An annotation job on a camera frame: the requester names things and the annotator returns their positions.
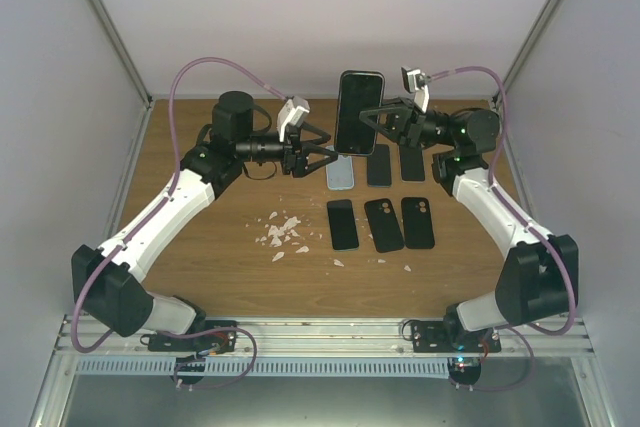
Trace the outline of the black phone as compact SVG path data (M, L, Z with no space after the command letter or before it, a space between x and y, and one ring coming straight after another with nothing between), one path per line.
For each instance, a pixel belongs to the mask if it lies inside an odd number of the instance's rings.
M340 76L334 149L342 155L367 156L374 151L376 131L360 119L363 111L380 106L384 75L347 70Z
M372 154L367 157L366 179L369 187L390 187L392 185L388 145L377 144Z

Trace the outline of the light blue phone case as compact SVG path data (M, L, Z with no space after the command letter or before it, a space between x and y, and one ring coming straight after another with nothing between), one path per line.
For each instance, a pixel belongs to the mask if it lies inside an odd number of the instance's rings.
M331 191L351 190L355 187L352 157L339 154L326 166L327 187Z

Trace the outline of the black smartphone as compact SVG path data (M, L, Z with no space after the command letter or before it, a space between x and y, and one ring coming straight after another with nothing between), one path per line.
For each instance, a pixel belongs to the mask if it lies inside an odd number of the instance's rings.
M399 159L401 179L404 182L424 182L426 180L421 149L400 146Z

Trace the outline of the black phone case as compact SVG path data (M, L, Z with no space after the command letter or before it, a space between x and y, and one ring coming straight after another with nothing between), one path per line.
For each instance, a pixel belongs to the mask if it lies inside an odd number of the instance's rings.
M404 197L401 212L405 246L409 249L433 249L435 235L428 199Z
M364 204L371 235L379 253L404 248L404 238L393 207L388 198L370 200Z

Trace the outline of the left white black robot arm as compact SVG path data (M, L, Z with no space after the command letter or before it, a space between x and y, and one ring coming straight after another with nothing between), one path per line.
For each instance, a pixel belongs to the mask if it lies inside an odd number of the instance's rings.
M330 136L309 123L309 103L285 100L276 119L255 129L262 107L247 93L221 95L195 145L179 158L162 191L120 232L99 247L80 246L72 255L74 312L86 312L108 332L128 337L140 330L171 333L185 351L203 345L203 312L178 297L148 292L142 285L151 267L177 234L246 172L249 162L272 162L294 178L336 160L326 149Z

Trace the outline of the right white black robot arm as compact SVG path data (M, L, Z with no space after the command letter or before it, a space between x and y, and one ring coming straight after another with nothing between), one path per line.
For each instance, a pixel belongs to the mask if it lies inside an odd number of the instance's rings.
M479 333L535 327L559 314L567 319L556 332L566 333L578 304L578 246L571 236L542 227L496 180L495 164L483 156L498 151L498 114L482 108L446 114L397 98L362 111L359 119L400 147L444 146L432 157L434 180L474 215L504 258L494 291L448 307L442 329L447 347L464 352Z

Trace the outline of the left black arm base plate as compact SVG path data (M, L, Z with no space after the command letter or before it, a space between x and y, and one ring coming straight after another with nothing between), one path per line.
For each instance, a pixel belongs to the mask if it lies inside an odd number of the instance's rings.
M196 332L224 328L226 331L192 339L177 339L161 334L144 334L140 338L140 343L151 352L222 354L232 352L235 349L236 332L232 331L231 327L236 328L237 326L238 323L233 320L205 320L200 327L195 328Z

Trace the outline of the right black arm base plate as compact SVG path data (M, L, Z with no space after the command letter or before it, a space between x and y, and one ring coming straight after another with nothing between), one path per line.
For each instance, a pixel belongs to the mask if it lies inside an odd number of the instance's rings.
M415 353L499 353L500 338L492 329L467 332L446 320L406 319L400 336L410 341Z

